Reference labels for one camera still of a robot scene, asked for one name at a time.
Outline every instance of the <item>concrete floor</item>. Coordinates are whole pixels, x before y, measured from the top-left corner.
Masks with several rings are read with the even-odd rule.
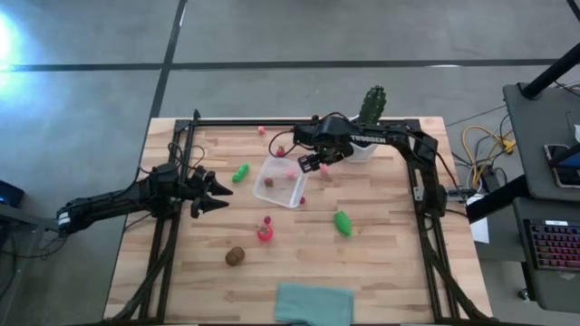
[[[0,67],[161,63],[178,2],[4,0]],[[579,28],[564,0],[189,0],[174,62],[557,58],[577,42]],[[205,117],[353,115],[379,83],[388,91],[385,115],[443,116],[451,123],[503,104],[504,84],[531,81],[545,68],[173,71],[159,115],[190,116],[193,109]],[[127,185],[159,76],[0,72],[0,179],[26,191],[23,208],[53,217],[71,198]],[[577,80],[574,69],[561,82]],[[496,110],[450,127],[453,150],[465,157],[463,128],[495,130],[505,115]],[[478,137],[471,135],[471,147]],[[497,166],[510,179],[522,173],[517,154]],[[467,171],[458,170],[464,183]],[[7,324],[98,321],[122,221],[97,223],[48,260],[34,260]],[[516,298],[523,287],[518,264],[483,260],[482,270],[502,321],[577,323],[577,315],[545,312]]]

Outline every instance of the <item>clear plastic container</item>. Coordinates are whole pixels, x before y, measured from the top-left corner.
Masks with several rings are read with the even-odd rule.
[[[265,184],[269,177],[273,181],[271,187]],[[254,184],[254,196],[280,206],[296,208],[300,205],[307,180],[308,175],[302,172],[295,159],[268,156]]]

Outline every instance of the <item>cactus plant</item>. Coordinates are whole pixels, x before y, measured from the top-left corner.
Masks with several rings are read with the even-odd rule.
[[[384,88],[379,85],[372,87],[364,97],[357,123],[361,125],[376,125],[386,103],[387,95],[384,92]]]

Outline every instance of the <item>black stripe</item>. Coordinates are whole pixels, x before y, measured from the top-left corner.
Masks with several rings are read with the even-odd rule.
[[[572,12],[576,16],[576,19],[580,22],[580,9],[578,9],[576,1],[575,0],[566,0],[566,1],[568,2],[570,9],[572,9]]]
[[[557,59],[491,60],[381,60],[381,61],[298,61],[298,62],[184,62],[171,64],[171,70],[268,70],[328,68],[404,68],[458,65],[461,67],[503,67],[551,65]]]
[[[8,72],[111,72],[155,71],[161,63],[84,63],[84,64],[13,64],[0,68]]]
[[[185,6],[187,3],[188,0],[179,0],[178,10],[175,13],[173,27],[171,28],[169,44],[167,45],[165,59],[163,60],[163,68],[159,74],[157,89],[155,89],[155,96],[153,97],[153,103],[151,104],[151,111],[149,114],[150,119],[158,118],[160,115],[161,104],[163,103],[163,96],[165,95],[165,89],[167,88],[167,81],[169,79],[169,72],[171,71],[171,63],[173,62],[175,49],[178,46],[179,31],[181,30],[181,17],[184,15]]]

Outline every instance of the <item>phone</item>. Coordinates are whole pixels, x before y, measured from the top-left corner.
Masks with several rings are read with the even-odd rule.
[[[568,149],[569,147],[567,145],[554,144],[544,146],[548,160]],[[552,168],[556,184],[559,187],[580,188],[580,173],[578,172],[580,172],[580,152],[565,158],[558,163],[558,167]]]

